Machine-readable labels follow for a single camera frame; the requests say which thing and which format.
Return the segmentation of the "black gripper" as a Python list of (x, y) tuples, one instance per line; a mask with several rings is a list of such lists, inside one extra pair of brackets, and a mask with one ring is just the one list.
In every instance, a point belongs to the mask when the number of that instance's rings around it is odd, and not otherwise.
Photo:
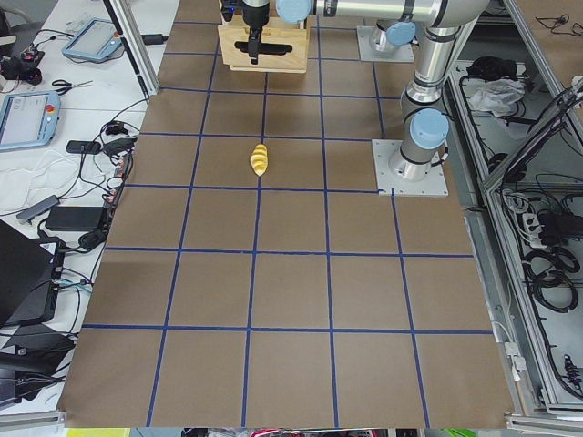
[(248, 55), (253, 65), (259, 63), (261, 51), (261, 29), (270, 19), (269, 0), (241, 0), (244, 23), (250, 28), (248, 37)]

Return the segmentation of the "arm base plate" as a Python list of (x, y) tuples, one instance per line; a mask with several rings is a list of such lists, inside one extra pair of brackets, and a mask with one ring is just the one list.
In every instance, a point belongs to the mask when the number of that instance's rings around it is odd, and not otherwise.
[(440, 156), (436, 151), (429, 163), (407, 161), (401, 154), (401, 140), (373, 139), (373, 162), (380, 196), (445, 198), (448, 188)]
[(385, 30), (377, 26), (359, 25), (356, 28), (360, 60), (364, 62), (413, 63), (414, 52), (410, 43), (392, 44)]

